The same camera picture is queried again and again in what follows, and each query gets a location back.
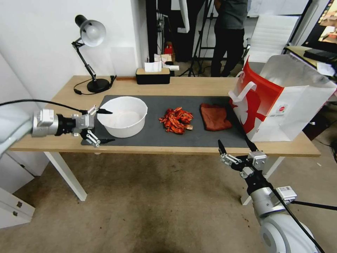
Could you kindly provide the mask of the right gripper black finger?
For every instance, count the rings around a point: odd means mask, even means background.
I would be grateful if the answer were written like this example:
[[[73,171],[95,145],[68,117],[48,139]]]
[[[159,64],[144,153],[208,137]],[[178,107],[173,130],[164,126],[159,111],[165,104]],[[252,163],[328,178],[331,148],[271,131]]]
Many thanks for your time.
[[[242,170],[242,160],[227,153],[221,140],[218,140],[218,150],[223,163],[233,170]]]
[[[245,139],[245,142],[247,143],[248,148],[252,152],[259,151],[259,149],[257,148],[257,146],[252,141],[249,140],[249,138],[247,137],[247,135],[245,135],[244,139]]]

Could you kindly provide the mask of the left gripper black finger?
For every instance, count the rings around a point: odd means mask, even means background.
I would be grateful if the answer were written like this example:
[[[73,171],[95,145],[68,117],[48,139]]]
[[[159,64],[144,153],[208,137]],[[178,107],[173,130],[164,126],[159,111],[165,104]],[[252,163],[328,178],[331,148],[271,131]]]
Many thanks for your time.
[[[94,105],[89,110],[87,110],[87,114],[89,114],[89,115],[96,115],[96,114],[110,115],[110,114],[112,114],[112,112],[110,112],[106,109],[99,108],[96,105]]]
[[[82,131],[80,136],[93,147],[99,147],[102,144],[108,144],[109,142],[115,141],[114,138],[99,139],[92,131]]]

